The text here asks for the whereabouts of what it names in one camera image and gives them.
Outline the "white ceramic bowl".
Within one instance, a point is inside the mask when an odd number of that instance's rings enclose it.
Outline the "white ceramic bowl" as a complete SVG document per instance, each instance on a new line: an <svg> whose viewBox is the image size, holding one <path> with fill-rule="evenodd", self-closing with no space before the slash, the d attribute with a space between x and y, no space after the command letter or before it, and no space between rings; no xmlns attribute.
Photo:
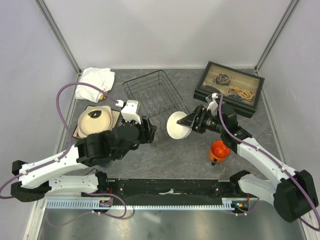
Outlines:
<svg viewBox="0 0 320 240"><path fill-rule="evenodd" d="M188 137L192 129L178 124L178 120L186 117L187 114L182 111L176 111L170 115L166 123L166 130L168 135L175 140L180 140Z"/></svg>

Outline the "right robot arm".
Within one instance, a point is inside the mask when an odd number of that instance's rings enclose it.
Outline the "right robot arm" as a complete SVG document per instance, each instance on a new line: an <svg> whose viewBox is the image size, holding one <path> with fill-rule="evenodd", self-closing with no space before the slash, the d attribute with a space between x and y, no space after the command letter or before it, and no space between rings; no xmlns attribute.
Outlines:
<svg viewBox="0 0 320 240"><path fill-rule="evenodd" d="M189 115L181 113L173 121L183 130L220 134L223 144L235 154L254 165L266 179L260 179L241 171L236 180L229 184L235 197L244 193L254 195L271 204L282 219L291 223L313 211L318 218L319 201L312 175L306 170L298 171L265 150L257 140L238 125L237 113L231 105L222 104L213 115L202 105Z"/></svg>

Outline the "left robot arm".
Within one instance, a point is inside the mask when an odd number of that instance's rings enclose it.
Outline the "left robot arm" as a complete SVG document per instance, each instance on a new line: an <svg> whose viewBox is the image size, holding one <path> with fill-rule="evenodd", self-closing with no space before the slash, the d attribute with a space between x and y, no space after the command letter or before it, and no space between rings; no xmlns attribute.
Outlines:
<svg viewBox="0 0 320 240"><path fill-rule="evenodd" d="M149 118L143 116L141 124L123 122L112 130L90 134L78 140L70 150L38 162L16 160L12 163L12 173L18 180L11 184L10 194L23 203L61 193L104 197L110 191L106 173L98 171L85 176L68 173L121 160L139 145L152 143L156 130Z"/></svg>

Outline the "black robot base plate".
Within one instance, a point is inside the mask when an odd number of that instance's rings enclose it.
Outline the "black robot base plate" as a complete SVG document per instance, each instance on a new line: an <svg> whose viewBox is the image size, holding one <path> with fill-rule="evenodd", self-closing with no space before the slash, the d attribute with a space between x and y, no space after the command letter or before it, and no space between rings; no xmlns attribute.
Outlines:
<svg viewBox="0 0 320 240"><path fill-rule="evenodd" d="M223 198L247 198L231 181L216 179L109 179L94 193L117 195L126 205L218 205Z"/></svg>

